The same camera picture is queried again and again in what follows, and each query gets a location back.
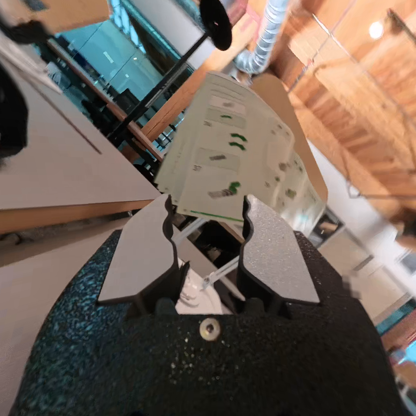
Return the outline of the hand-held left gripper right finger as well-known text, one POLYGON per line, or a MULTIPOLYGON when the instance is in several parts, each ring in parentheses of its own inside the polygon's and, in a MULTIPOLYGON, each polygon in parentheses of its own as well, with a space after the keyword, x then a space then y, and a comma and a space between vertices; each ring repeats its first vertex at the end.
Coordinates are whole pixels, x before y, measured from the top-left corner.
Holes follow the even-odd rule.
POLYGON ((286 304, 320 304, 297 238, 288 223, 254 195, 243 200, 243 238, 237 288, 266 313, 288 313, 286 304))

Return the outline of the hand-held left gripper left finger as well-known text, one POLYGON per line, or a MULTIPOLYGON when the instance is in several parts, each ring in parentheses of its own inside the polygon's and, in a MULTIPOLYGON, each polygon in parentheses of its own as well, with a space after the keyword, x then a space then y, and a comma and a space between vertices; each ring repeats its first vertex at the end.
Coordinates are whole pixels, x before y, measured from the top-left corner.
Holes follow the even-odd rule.
POLYGON ((130 303, 133 314, 178 314, 190 271, 173 241, 171 196, 162 194, 125 224, 98 295, 100 306, 130 303))

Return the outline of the brick building instruction booklet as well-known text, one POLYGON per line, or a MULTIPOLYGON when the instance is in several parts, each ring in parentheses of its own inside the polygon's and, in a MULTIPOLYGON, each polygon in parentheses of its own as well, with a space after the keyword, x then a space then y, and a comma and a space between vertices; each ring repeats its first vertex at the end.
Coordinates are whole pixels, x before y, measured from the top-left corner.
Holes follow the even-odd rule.
POLYGON ((177 212, 242 229, 252 194, 309 236, 328 191, 282 82, 264 73, 247 87, 209 72, 158 175, 177 212))

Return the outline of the grey desk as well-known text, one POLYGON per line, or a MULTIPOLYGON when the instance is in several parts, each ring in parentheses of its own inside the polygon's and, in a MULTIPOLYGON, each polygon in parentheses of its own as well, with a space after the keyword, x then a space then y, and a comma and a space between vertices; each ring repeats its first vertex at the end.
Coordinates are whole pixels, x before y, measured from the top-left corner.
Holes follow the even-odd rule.
POLYGON ((50 80, 31 47, 1 39, 28 107, 27 146, 1 167, 1 233, 140 209, 159 191, 50 80))
POLYGON ((34 230, 1 242, 0 413, 8 415, 25 363, 49 310, 66 285, 127 218, 34 230))

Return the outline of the black pole with round disc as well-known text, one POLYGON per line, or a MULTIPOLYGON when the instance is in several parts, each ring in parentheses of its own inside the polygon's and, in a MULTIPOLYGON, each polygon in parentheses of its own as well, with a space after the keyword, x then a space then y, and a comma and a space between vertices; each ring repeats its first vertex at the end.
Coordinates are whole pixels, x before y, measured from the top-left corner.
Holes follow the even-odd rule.
POLYGON ((107 139, 115 144, 116 138, 128 127, 130 122, 142 117, 149 107, 173 84, 187 66, 187 60, 193 53, 210 38, 216 49, 226 51, 232 42, 232 26, 226 9, 221 1, 200 1, 200 17, 204 26, 202 36, 190 47, 190 49, 178 60, 174 66, 164 75, 162 80, 141 100, 130 113, 107 135, 107 139))

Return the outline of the silver air duct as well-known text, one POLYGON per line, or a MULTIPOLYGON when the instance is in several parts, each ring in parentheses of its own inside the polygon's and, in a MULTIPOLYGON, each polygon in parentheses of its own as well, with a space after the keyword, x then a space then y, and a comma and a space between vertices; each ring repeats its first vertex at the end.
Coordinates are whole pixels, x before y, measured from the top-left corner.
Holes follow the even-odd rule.
POLYGON ((258 75, 268 68, 288 7, 288 0, 267 2, 254 50, 243 50, 234 59, 239 71, 248 75, 258 75))

